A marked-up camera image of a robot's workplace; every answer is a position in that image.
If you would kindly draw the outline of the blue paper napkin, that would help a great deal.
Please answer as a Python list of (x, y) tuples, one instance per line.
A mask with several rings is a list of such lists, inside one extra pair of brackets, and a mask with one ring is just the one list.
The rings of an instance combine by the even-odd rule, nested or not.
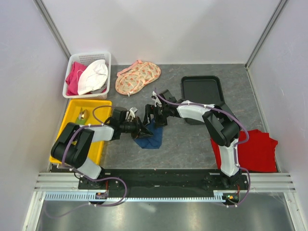
[(153, 136), (149, 138), (137, 138), (135, 143), (142, 149), (159, 149), (162, 145), (163, 139), (163, 127), (155, 128), (154, 120), (146, 126), (152, 133)]

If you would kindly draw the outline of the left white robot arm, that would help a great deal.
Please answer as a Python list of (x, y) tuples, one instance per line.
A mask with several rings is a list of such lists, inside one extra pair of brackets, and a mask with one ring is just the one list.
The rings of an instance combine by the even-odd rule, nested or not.
[(118, 140), (122, 133), (129, 133), (133, 139), (152, 137), (135, 113), (135, 108), (115, 107), (104, 123), (67, 123), (51, 149), (51, 157), (88, 178), (93, 188), (101, 189), (106, 182), (104, 168), (88, 157), (90, 147), (94, 142)]

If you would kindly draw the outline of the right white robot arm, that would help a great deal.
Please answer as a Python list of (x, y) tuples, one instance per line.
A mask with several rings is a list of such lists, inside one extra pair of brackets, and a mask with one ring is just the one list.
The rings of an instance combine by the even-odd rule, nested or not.
[(201, 104), (189, 100), (176, 100), (170, 91), (157, 94), (152, 92), (154, 104), (145, 106), (145, 125), (154, 122), (155, 127), (167, 125), (168, 117), (192, 119), (205, 124), (212, 141), (218, 145), (220, 154), (220, 170), (224, 175), (220, 177), (221, 186), (232, 189), (237, 185), (236, 174), (239, 172), (237, 147), (241, 130), (238, 120), (224, 103)]

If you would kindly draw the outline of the patterned peach oven mitt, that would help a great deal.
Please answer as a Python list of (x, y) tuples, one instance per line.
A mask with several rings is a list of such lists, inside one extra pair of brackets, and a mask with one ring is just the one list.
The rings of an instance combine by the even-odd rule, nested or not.
[(121, 95), (131, 96), (156, 81), (160, 75), (161, 69), (156, 64), (137, 60), (117, 73), (115, 89)]

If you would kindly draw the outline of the black plastic tray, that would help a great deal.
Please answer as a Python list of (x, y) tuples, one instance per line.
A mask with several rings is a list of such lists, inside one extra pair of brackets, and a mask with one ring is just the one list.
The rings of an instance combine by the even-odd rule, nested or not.
[(181, 79), (184, 100), (200, 104), (225, 102), (221, 82), (217, 76), (185, 76)]

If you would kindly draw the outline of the white cloth cap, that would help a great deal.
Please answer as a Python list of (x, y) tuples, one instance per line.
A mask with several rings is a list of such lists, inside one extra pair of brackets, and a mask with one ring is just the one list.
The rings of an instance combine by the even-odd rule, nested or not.
[(102, 93), (108, 78), (108, 67), (104, 59), (92, 62), (80, 75), (78, 95)]

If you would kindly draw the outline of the white perforated basket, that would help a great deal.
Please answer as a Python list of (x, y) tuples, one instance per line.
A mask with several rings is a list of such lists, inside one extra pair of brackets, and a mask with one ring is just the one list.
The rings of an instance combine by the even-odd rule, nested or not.
[[(84, 66), (89, 66), (91, 63), (97, 60), (105, 60), (105, 64), (108, 68), (108, 75), (106, 83), (104, 84), (104, 87), (102, 89), (102, 92), (98, 93), (87, 93), (85, 95), (68, 95), (67, 89), (68, 85), (66, 83), (66, 79), (68, 75), (70, 74), (73, 63), (77, 62), (79, 64), (82, 64)], [(64, 78), (64, 86), (63, 86), (63, 97), (67, 99), (97, 99), (97, 100), (106, 100), (107, 95), (110, 89), (110, 76), (111, 76), (111, 54), (108, 51), (99, 51), (99, 52), (86, 52), (86, 53), (77, 53), (70, 56), (66, 74)]]

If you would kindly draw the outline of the pink cloth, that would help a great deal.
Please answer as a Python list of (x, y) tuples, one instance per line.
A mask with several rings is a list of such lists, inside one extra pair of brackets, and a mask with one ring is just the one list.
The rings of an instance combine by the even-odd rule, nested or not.
[(86, 70), (87, 66), (78, 62), (73, 62), (72, 69), (66, 77), (67, 92), (68, 96), (78, 95), (78, 82), (81, 74)]

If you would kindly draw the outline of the red folded cloth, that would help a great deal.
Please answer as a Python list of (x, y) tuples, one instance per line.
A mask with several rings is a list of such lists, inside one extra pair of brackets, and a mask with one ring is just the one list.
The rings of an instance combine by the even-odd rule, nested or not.
[(257, 129), (248, 131), (248, 135), (248, 141), (244, 142), (246, 134), (240, 131), (239, 140), (233, 141), (229, 147), (219, 146), (210, 140), (218, 168), (229, 177), (238, 172), (239, 169), (234, 160), (233, 145), (240, 142), (236, 146), (240, 167), (263, 173), (276, 172), (275, 148), (278, 142), (270, 138), (268, 133)]

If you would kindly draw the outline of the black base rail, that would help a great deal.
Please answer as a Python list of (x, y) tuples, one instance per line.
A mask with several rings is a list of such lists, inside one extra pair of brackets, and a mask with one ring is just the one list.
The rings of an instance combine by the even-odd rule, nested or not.
[(131, 197), (247, 190), (249, 186), (247, 176), (241, 172), (229, 178), (219, 169), (105, 169), (96, 181), (80, 179), (78, 188), (107, 189), (110, 193), (119, 194), (125, 190), (120, 179), (126, 184)]

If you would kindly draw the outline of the green handled tool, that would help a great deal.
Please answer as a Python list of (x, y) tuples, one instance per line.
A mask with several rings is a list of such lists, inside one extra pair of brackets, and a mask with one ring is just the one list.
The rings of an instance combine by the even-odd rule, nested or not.
[(89, 118), (89, 111), (87, 109), (80, 109), (80, 112), (75, 120), (75, 123), (78, 125), (85, 125)]

